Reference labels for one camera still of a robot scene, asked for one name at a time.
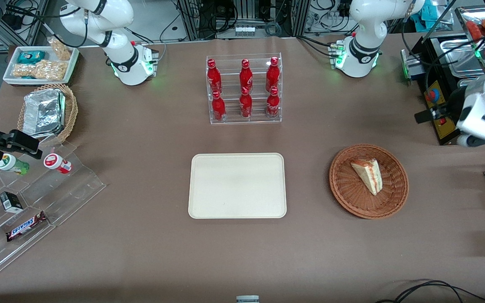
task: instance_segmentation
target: white plastic tray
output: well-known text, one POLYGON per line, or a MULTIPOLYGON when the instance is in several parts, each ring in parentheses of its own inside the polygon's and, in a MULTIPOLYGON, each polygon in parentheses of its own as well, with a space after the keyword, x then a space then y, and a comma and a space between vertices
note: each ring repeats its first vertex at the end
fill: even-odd
POLYGON ((286 211, 282 155, 198 154, 192 159, 190 217, 281 218, 286 211))
POLYGON ((14 69, 14 65, 18 61, 19 54, 21 52, 27 51, 45 51, 46 56, 44 59, 46 60, 59 60, 57 58, 56 53, 52 50, 51 46, 19 46, 14 50, 10 61, 8 62, 7 69, 5 71, 5 75, 3 75, 3 81, 7 82, 8 84, 13 85, 44 85, 44 84, 65 84, 68 83, 71 79, 72 71, 77 62, 77 57, 80 54, 77 48, 72 48, 71 59, 69 60, 69 67, 67 68, 67 72, 63 77, 62 81, 52 81, 46 79, 23 79, 21 77, 14 77, 11 73, 14 69))

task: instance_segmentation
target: brown tablecloth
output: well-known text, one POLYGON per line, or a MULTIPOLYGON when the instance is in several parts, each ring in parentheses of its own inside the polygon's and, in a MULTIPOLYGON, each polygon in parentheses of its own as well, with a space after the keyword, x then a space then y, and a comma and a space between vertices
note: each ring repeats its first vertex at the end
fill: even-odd
MULTIPOLYGON (((0 301, 371 303, 423 278, 485 296, 485 146, 438 146, 431 125, 415 123, 423 99, 402 80, 402 48, 389 35, 375 69, 353 79, 295 39, 170 45, 158 76, 136 87, 101 49, 81 49, 69 141, 108 187, 0 272, 0 301), (205 57, 267 52, 282 52, 283 122, 211 126, 205 57), (329 165, 356 143, 386 148, 408 173, 408 201, 391 218, 354 217, 331 194, 329 165), (285 158, 285 217, 190 218, 194 155, 260 152, 285 158)), ((32 90, 3 84, 0 130, 16 126, 32 90)))

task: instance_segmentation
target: clear acrylic display stand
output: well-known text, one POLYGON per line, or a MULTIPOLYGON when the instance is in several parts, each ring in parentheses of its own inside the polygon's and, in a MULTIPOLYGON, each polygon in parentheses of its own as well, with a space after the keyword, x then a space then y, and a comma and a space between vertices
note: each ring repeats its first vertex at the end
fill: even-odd
POLYGON ((0 201, 0 271, 106 187, 93 171, 81 163, 73 153, 75 146, 68 142, 61 143, 51 136, 39 144, 39 149, 43 152, 40 160, 26 155, 19 157, 30 165, 27 174, 19 176, 0 171, 0 193, 7 191, 16 194, 24 207, 20 213, 7 213, 0 201), (50 153, 59 154, 69 161, 72 170, 68 174, 62 174, 44 167, 43 159, 50 153), (40 211, 44 211, 48 220, 19 238, 7 242, 7 232, 40 211))
POLYGON ((222 79, 222 94, 226 104, 225 121, 217 121, 214 118, 212 111, 212 90, 207 80, 207 61, 205 62, 205 82, 207 85, 208 106, 209 106, 209 120, 212 125, 221 124, 243 124, 243 123, 279 123, 282 121, 282 54, 281 53, 265 53, 265 54, 241 54, 241 55, 219 55, 207 56, 207 60, 214 59, 216 67, 220 71, 222 79), (280 79, 278 80, 278 96, 280 104, 278 107, 278 115, 274 119, 269 119, 265 115, 267 108, 267 98, 269 93, 265 90, 265 81, 267 70, 271 65, 271 58, 278 57, 278 67, 280 69, 280 79), (250 69, 253 73, 253 88, 250 96, 252 96, 252 116, 244 118, 240 114, 239 98, 241 96, 241 86, 239 80, 239 73, 241 71, 241 61, 243 59, 250 60, 250 69))

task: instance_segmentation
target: round wicker basket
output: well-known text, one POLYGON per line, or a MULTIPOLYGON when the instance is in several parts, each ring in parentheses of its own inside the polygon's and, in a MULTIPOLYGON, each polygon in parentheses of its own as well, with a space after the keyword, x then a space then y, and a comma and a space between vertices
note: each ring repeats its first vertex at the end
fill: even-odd
MULTIPOLYGON (((77 117, 77 102, 72 90, 64 84, 46 84, 35 90, 46 90, 48 88, 59 88, 63 94, 65 94, 65 129, 59 135, 57 139, 63 142, 72 132, 77 117)), ((18 129, 22 130, 24 127, 24 113, 25 102, 21 106, 20 117, 18 118, 18 129)))
POLYGON ((402 164, 387 150, 371 144, 355 144, 339 152, 330 166, 329 182, 338 202, 350 213, 366 219, 394 215, 404 206, 409 193, 402 164), (376 196, 351 166, 356 159, 376 159, 379 163, 383 190, 376 196))

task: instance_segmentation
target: chocolate bar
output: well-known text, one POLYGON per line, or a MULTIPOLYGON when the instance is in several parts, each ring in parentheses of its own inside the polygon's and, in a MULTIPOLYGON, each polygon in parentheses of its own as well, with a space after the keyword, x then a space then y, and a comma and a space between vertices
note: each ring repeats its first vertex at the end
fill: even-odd
POLYGON ((46 217, 46 215, 44 215, 44 211, 37 213, 35 217, 27 220, 24 223, 21 223, 21 225, 13 229, 12 232, 7 232, 6 233, 7 242, 11 242, 12 240, 18 238, 22 234, 25 234, 26 232, 28 232, 29 230, 37 226, 40 222, 45 221, 46 219, 48 218, 46 217))

